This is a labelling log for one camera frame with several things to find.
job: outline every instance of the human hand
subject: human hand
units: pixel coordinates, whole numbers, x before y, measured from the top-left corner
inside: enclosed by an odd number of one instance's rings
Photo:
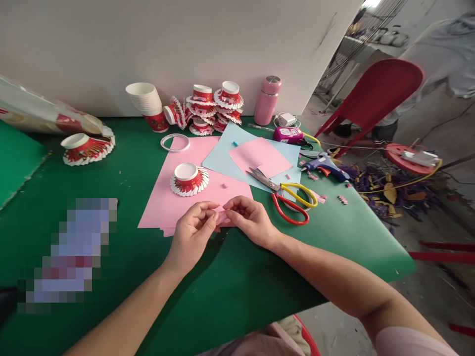
[[[212,209],[218,206],[210,201],[196,203],[178,220],[165,267],[183,277],[193,269],[216,228],[218,213]]]
[[[226,216],[239,227],[256,245],[271,249],[281,236],[272,225],[264,206],[250,198],[237,196],[223,205]]]

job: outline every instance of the pink thermos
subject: pink thermos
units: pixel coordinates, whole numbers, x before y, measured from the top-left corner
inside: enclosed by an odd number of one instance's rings
[[[272,121],[272,115],[277,105],[282,81],[276,76],[267,76],[262,81],[262,89],[257,97],[254,121],[260,126],[267,126]]]

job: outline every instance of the light blue paper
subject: light blue paper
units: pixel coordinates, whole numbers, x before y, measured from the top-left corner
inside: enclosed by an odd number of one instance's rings
[[[212,149],[208,157],[206,157],[203,161],[203,166],[262,190],[271,192],[268,187],[261,184],[250,175],[243,173],[229,155],[229,151],[235,148],[233,142],[236,142],[238,145],[240,145],[257,138],[257,136],[246,132],[238,125],[229,122],[222,136],[220,137],[218,144]],[[267,141],[273,145],[274,148],[278,150],[289,161],[290,164],[294,165],[294,167],[289,168],[285,172],[272,177],[272,181],[277,184],[300,183],[301,172],[297,165],[300,146],[294,146],[273,140]],[[290,194],[287,194],[285,197],[289,200],[295,201],[295,198],[291,197]]]

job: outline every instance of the pink sleeve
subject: pink sleeve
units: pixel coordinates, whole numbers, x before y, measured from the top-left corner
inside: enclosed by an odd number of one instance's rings
[[[457,356],[455,351],[419,331],[389,327],[376,336],[378,356]]]

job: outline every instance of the green table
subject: green table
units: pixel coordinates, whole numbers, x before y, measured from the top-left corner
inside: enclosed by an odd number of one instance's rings
[[[58,233],[67,209],[74,208],[71,199],[119,199],[116,232],[102,250],[92,291],[83,294],[82,303],[50,305],[50,313],[15,314],[0,331],[1,355],[61,354],[111,313],[167,255],[171,238],[163,238],[158,229],[137,229],[166,156],[159,144],[163,135],[153,133],[140,118],[105,121],[116,133],[117,146],[106,159],[87,166],[63,164],[61,137],[41,137],[44,145],[53,147],[53,155],[0,214],[0,286],[14,286],[17,280],[32,279],[33,268],[41,267],[42,256],[50,255],[51,234]],[[271,138],[271,133],[243,127]],[[168,133],[175,131],[179,130],[173,127]],[[138,160],[137,155],[147,159]],[[386,281],[413,272],[412,259],[353,188],[333,178],[313,181],[304,175],[302,182],[328,196],[324,205],[310,211],[305,226],[286,223],[269,193],[251,187],[254,199],[264,204],[282,232],[345,256]],[[341,194],[349,205],[338,200]],[[212,238],[138,355],[193,355],[324,302],[282,260],[232,228],[225,238]]]

